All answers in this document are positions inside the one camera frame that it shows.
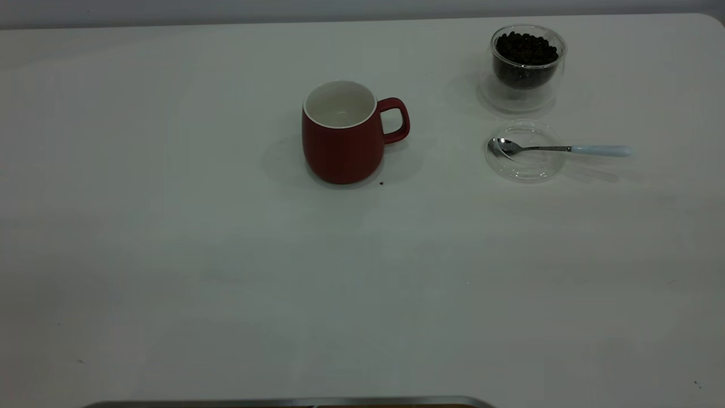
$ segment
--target spoon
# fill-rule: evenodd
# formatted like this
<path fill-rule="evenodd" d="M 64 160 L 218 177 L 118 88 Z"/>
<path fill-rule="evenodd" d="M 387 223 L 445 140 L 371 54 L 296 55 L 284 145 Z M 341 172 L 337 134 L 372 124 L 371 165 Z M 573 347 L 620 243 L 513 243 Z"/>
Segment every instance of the spoon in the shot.
<path fill-rule="evenodd" d="M 506 155 L 513 156 L 526 150 L 550 150 L 553 152 L 569 152 L 579 155 L 595 155 L 595 156 L 611 156 L 613 158 L 625 158 L 632 154 L 633 150 L 629 146 L 534 146 L 521 147 L 516 142 L 512 142 L 502 137 L 495 137 L 489 140 L 489 150 L 494 154 L 504 152 Z"/>

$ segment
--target spoon handle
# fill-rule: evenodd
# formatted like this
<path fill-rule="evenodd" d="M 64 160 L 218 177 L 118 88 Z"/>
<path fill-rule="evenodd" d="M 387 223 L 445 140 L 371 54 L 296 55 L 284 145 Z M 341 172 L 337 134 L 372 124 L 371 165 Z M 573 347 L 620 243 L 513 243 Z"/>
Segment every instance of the spoon handle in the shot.
<path fill-rule="evenodd" d="M 524 147 L 521 150 L 546 150 L 548 152 L 570 152 L 571 146 L 533 146 L 533 147 Z"/>
<path fill-rule="evenodd" d="M 613 158 L 625 158 L 633 153 L 629 146 L 572 146 L 572 153 L 579 155 L 611 156 Z"/>

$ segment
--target white table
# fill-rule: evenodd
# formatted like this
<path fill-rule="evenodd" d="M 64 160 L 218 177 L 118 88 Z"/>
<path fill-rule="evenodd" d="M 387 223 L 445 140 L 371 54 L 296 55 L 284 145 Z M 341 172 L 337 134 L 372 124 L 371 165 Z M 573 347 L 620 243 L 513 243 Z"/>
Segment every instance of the white table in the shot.
<path fill-rule="evenodd" d="M 570 49 L 535 116 L 636 157 L 571 158 L 538 185 L 487 166 L 506 118 L 479 104 L 475 72 L 518 22 Z M 0 50 L 0 407 L 725 404 L 710 17 L 5 31 Z M 302 156 L 302 99 L 334 78 L 410 111 L 357 188 L 316 181 Z"/>

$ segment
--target red mug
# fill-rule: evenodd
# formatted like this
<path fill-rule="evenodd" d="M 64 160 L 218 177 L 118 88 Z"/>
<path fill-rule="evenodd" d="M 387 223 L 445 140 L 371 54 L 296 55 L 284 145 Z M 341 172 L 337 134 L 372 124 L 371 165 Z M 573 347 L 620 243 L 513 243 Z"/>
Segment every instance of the red mug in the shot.
<path fill-rule="evenodd" d="M 390 109 L 400 110 L 403 124 L 385 134 L 380 113 Z M 409 132 L 410 119 L 400 99 L 378 101 L 357 82 L 323 83 L 302 105 L 304 157 L 330 183 L 355 183 L 370 176 L 383 160 L 385 144 L 403 140 Z"/>

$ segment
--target coffee bean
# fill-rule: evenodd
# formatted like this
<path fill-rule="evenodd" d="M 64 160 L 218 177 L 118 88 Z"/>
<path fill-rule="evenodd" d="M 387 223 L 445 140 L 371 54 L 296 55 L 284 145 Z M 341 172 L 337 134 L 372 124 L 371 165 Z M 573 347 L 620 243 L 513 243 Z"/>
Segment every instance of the coffee bean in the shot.
<path fill-rule="evenodd" d="M 559 58 L 556 47 L 550 46 L 543 37 L 525 33 L 509 33 L 496 40 L 496 50 L 506 60 L 522 65 L 546 65 Z M 521 68 L 511 65 L 494 56 L 496 76 L 514 89 L 535 89 L 551 79 L 556 66 L 548 68 Z"/>

